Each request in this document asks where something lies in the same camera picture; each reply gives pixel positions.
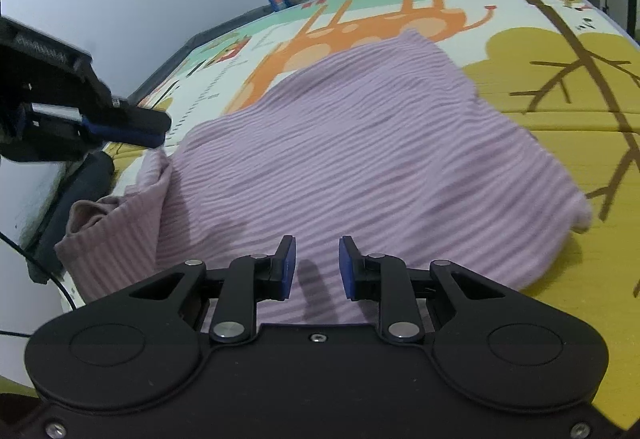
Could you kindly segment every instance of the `giraffe illustration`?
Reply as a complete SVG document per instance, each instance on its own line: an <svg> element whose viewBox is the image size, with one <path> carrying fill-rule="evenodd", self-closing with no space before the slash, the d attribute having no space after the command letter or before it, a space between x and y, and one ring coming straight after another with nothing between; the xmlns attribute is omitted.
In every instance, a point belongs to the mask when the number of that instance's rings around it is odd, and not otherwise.
<svg viewBox="0 0 640 439"><path fill-rule="evenodd" d="M303 69L329 54L393 38L407 29L415 29L425 38L439 42L484 25L493 18L496 9L495 5L484 6L487 9L484 18L466 25L465 11L447 9L444 0L433 0L433 5L421 8L414 8L414 0L402 0L400 11L340 22L351 3L353 0L346 0L329 25L312 29L327 6L319 8L293 39L277 45L261 61L228 105L226 113L241 110L260 99L282 72Z"/></svg>
<svg viewBox="0 0 640 439"><path fill-rule="evenodd" d="M250 36L245 36L242 39L236 40L228 47L225 47L224 49L222 49L222 51L216 54L213 58L211 58L207 62L207 64L202 68L206 69L207 67L210 67L213 64L225 62L227 60L230 60L231 58L235 58L236 56L238 56L240 51L242 51L242 49L244 49L244 47L249 43L249 41L251 41Z"/></svg>

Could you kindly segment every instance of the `metal pin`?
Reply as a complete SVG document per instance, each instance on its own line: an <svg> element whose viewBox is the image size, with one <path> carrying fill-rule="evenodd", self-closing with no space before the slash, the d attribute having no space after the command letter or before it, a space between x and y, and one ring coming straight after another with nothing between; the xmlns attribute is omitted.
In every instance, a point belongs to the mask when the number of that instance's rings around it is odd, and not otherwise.
<svg viewBox="0 0 640 439"><path fill-rule="evenodd" d="M44 428L47 437L51 439L63 439L66 437L66 428L60 423L49 423Z"/></svg>
<svg viewBox="0 0 640 439"><path fill-rule="evenodd" d="M244 333L244 326L238 322L220 322L213 327L213 333L220 338L236 338Z"/></svg>
<svg viewBox="0 0 640 439"><path fill-rule="evenodd" d="M571 439L587 439L590 434L591 427L588 424L578 423L571 428L570 437Z"/></svg>
<svg viewBox="0 0 640 439"><path fill-rule="evenodd" d="M389 325L389 334L396 338L413 338L420 332L420 327L411 322L396 322Z"/></svg>
<svg viewBox="0 0 640 439"><path fill-rule="evenodd" d="M314 343L324 343L329 338L327 338L324 334L316 333L309 336L309 339Z"/></svg>

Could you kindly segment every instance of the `black cable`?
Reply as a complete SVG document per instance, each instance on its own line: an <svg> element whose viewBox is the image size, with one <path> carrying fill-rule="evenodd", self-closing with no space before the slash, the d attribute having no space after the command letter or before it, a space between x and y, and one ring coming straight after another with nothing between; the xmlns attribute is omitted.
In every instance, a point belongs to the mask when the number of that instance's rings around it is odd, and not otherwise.
<svg viewBox="0 0 640 439"><path fill-rule="evenodd" d="M31 338L30 334L13 333L11 331L0 331L0 336L14 336L16 338Z"/></svg>
<svg viewBox="0 0 640 439"><path fill-rule="evenodd" d="M65 287L60 283L60 280L58 280L54 275L52 275L49 271L47 271L47 269L45 269L45 267L40 262L38 262L34 257L29 255L29 253L24 251L19 245L17 245L8 236L2 233L2 231L0 231L0 240L4 241L5 244L8 244L14 251L20 253L26 260L31 262L34 266L40 269L45 275L47 275L47 277L49 277L52 280L52 282L56 285L56 287L60 289L60 292L64 295L64 297L66 298L66 301L69 302L69 305L71 305L71 308L74 310L76 309L76 304L74 304L73 298L71 298L71 296L69 295Z"/></svg>

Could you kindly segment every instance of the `pink sweater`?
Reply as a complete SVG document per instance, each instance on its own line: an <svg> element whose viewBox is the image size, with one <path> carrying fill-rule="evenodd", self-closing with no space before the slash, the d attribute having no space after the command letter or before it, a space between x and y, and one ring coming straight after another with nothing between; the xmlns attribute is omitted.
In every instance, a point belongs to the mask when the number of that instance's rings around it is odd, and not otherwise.
<svg viewBox="0 0 640 439"><path fill-rule="evenodd" d="M191 130L170 158L149 151L123 197L74 205L56 252L91 301L184 260L273 253L291 234L290 299L260 303L258 319L360 323L375 307L345 298L342 235L519 289L590 219L564 167L410 31L295 73Z"/></svg>

